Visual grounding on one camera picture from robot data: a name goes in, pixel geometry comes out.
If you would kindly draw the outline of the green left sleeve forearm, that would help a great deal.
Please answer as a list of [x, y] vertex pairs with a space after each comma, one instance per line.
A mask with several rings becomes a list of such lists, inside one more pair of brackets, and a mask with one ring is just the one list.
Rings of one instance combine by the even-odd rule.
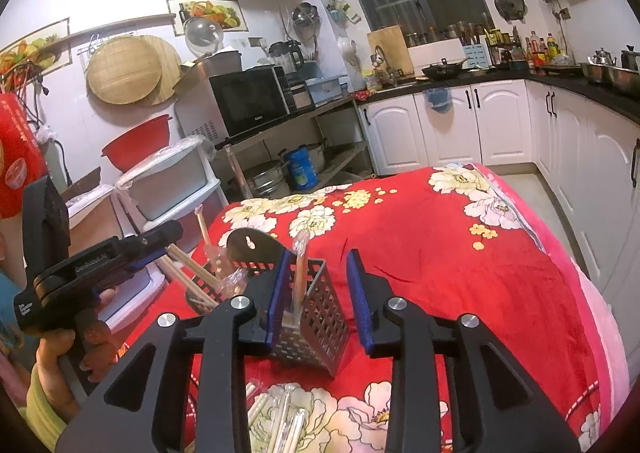
[[21, 415], [49, 452], [55, 450], [67, 427], [65, 404], [70, 401], [72, 394], [57, 367], [52, 375], [38, 364], [32, 368], [26, 407], [21, 409]]

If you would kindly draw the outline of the left hand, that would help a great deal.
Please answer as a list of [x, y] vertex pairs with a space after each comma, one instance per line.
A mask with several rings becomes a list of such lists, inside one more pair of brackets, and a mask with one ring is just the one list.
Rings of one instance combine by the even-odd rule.
[[[36, 368], [44, 396], [55, 413], [68, 423], [80, 410], [70, 386], [65, 381], [58, 358], [70, 350], [75, 340], [72, 329], [55, 329], [44, 333], [36, 353]], [[119, 344], [110, 328], [102, 321], [87, 326], [84, 340], [91, 349], [80, 361], [80, 368], [89, 373], [89, 381], [99, 383], [115, 363]]]

